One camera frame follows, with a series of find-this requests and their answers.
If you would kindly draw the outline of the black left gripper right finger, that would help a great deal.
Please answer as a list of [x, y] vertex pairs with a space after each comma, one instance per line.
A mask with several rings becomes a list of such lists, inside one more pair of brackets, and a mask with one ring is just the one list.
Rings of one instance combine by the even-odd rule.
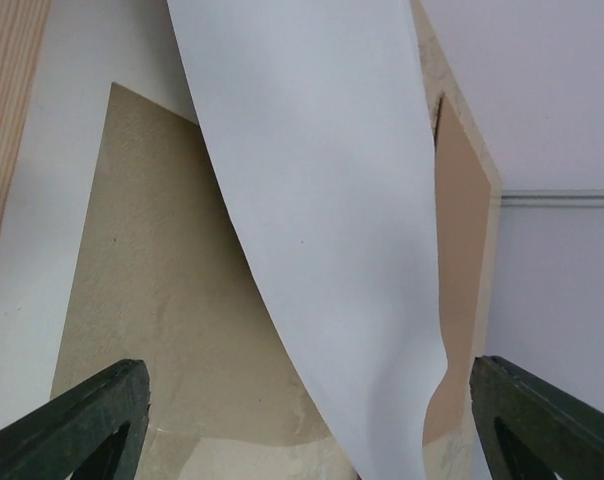
[[499, 356], [474, 360], [472, 414], [493, 479], [604, 479], [604, 413]]

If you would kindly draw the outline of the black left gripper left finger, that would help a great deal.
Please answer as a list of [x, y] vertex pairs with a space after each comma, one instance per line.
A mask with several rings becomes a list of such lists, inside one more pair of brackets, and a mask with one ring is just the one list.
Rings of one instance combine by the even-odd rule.
[[120, 360], [0, 430], [0, 479], [133, 479], [149, 413], [145, 362]]

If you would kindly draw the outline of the brown cardboard backing board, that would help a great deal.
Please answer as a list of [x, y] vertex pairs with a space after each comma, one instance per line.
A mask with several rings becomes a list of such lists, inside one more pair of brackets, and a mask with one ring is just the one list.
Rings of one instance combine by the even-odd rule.
[[428, 445], [462, 424], [492, 186], [447, 97], [435, 136], [440, 326], [447, 371], [425, 418]]

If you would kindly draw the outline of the red forest photo print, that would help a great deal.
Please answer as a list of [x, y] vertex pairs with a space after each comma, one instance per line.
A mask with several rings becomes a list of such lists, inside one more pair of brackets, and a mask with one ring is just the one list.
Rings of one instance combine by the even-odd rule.
[[406, 1], [172, 1], [197, 119], [282, 343], [364, 479], [422, 479], [447, 359]]

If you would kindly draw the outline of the white mat board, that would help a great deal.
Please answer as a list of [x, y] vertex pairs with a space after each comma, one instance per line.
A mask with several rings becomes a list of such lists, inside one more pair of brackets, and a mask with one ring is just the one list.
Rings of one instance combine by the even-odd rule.
[[163, 1], [55, 1], [0, 231], [0, 429], [46, 403], [108, 98], [196, 117]]

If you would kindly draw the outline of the pink wooden picture frame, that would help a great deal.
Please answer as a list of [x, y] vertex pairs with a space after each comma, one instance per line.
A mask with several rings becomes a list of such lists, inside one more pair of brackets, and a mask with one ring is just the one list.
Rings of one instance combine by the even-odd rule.
[[50, 3], [0, 1], [0, 231]]

